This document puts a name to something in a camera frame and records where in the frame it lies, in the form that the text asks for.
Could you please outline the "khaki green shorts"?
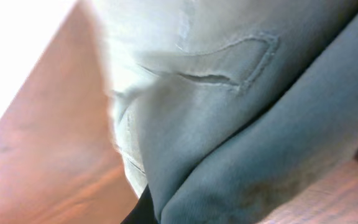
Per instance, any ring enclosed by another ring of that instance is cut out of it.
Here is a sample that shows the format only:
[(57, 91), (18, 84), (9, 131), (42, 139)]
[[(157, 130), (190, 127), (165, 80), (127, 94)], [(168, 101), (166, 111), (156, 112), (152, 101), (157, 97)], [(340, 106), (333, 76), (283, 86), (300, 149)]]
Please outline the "khaki green shorts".
[(91, 1), (157, 223), (257, 223), (358, 150), (357, 0)]

